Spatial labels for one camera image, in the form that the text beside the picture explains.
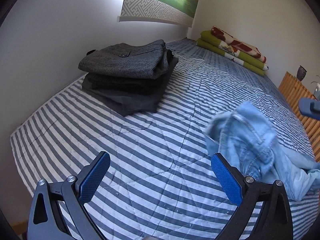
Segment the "light blue denim jeans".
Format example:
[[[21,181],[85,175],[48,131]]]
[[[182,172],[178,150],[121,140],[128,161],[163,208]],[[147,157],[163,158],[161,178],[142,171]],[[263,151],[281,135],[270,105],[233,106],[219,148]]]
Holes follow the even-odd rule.
[[[290,200],[319,189],[319,163],[280,144],[272,123],[250,102],[214,116],[204,133],[209,156],[221,153],[243,176],[281,180]]]

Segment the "small potted plant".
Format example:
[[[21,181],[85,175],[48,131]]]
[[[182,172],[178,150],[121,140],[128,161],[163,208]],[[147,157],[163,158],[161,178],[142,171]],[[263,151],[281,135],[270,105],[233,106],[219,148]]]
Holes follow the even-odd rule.
[[[319,100],[320,96],[320,83],[318,81],[312,81],[311,84],[315,84],[315,90],[313,92],[313,95]]]

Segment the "dark ceramic vase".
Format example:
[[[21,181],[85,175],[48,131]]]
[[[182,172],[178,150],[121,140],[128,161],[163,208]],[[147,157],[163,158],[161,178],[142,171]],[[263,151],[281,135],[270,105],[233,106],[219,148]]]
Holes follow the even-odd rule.
[[[307,74],[307,70],[303,66],[299,66],[297,70],[297,79],[302,82]]]

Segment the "red white folded blanket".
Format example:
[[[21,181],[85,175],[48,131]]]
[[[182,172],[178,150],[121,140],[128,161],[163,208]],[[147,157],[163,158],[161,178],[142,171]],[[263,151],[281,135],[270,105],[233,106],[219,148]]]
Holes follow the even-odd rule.
[[[248,55],[251,55],[262,63],[266,63],[267,58],[258,50],[257,47],[234,38],[233,36],[229,35],[227,32],[221,30],[216,26],[213,26],[210,32],[213,36],[226,42],[228,45],[231,45],[234,48],[239,49],[240,51],[243,51]]]

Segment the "blue white striped quilt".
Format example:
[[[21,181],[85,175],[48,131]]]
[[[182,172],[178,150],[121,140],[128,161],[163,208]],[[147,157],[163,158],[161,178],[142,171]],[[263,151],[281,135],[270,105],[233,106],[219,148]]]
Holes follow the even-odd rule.
[[[308,136],[266,76],[183,39],[156,113],[123,117],[81,89],[54,95],[10,137],[18,172],[33,193],[63,181],[106,151],[111,166],[86,209],[108,239],[214,239],[235,206],[214,176],[204,131],[217,113],[251,102],[279,142],[313,156]]]

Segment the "black folded garment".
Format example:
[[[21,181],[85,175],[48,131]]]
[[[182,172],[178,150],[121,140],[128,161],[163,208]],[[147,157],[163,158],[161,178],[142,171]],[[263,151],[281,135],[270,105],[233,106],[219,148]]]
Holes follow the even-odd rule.
[[[178,58],[169,58],[168,72],[156,79],[88,73],[82,82],[82,90],[122,116],[155,113],[178,63]]]

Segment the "grey tweed folded garment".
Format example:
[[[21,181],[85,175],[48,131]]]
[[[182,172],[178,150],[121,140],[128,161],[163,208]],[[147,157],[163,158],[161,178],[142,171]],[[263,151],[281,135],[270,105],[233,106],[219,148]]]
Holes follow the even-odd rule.
[[[78,68],[92,74],[156,79],[169,71],[173,58],[163,40],[143,46],[119,43],[86,55]]]

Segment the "landscape wall scroll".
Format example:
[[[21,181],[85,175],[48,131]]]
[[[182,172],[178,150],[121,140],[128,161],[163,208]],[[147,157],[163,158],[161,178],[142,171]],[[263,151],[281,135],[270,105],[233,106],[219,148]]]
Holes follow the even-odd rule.
[[[120,22],[143,21],[191,27],[199,0],[123,0]]]

